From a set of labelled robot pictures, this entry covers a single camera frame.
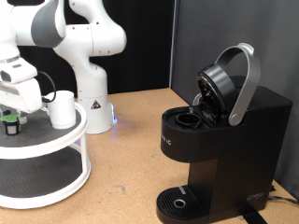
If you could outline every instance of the white mug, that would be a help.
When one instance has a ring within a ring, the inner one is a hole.
[[[46,98],[51,100],[54,92],[49,93]],[[53,102],[47,103],[47,111],[50,122],[55,129],[68,129],[76,124],[75,98],[72,91],[56,91],[56,98]]]

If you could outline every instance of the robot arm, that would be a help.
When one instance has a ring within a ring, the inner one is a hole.
[[[64,0],[45,0],[34,7],[10,8],[18,45],[55,48],[64,40]]]
[[[36,69],[20,57],[7,0],[0,0],[0,105],[26,113],[41,106]]]
[[[126,45],[126,35],[107,15],[102,0],[69,1],[69,5],[90,24],[67,25],[66,38],[54,50],[75,72],[78,102],[90,121],[87,133],[103,133],[114,122],[113,106],[107,99],[107,73],[89,58],[121,53]]]
[[[20,57],[19,45],[54,48],[65,37],[64,0],[14,7],[0,0],[0,105],[25,113],[42,107],[36,68]]]

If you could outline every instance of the power cord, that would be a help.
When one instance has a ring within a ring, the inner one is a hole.
[[[52,84],[53,91],[54,91],[53,99],[49,100],[49,99],[47,99],[47,98],[45,98],[45,97],[42,97],[42,102],[45,102],[45,103],[51,103],[51,102],[53,102],[53,101],[56,99],[56,87],[55,87],[55,84],[54,84],[53,80],[52,80],[52,79],[50,78],[50,76],[49,76],[47,73],[45,73],[45,72],[38,71],[37,73],[40,73],[40,74],[42,74],[42,75],[44,75],[45,77],[48,78],[48,80],[49,80],[50,83]]]
[[[268,198],[268,201],[273,201],[273,200],[286,200],[290,203],[294,203],[294,204],[299,205],[299,202],[296,201],[295,199],[281,198],[281,197],[278,197],[278,196],[271,196],[271,197]]]

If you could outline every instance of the tabletop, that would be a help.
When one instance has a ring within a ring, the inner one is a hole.
[[[65,200],[36,209],[0,209],[0,224],[101,223],[160,224],[156,199],[165,189],[186,185],[189,164],[170,160],[160,150],[165,110],[187,105],[170,89],[109,95],[118,123],[106,133],[88,135],[92,173]],[[292,198],[274,181],[270,193]],[[269,202],[260,212],[268,223],[299,223],[298,205]],[[246,224],[234,217],[220,224]]]

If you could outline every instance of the black coffee maker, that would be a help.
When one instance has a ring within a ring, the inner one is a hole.
[[[239,53],[248,61],[243,80],[224,71]],[[265,208],[292,102],[258,87],[260,74],[252,46],[228,48],[199,72],[193,106],[164,112],[161,150],[190,163],[190,172],[188,185],[159,195],[163,223],[211,223]]]

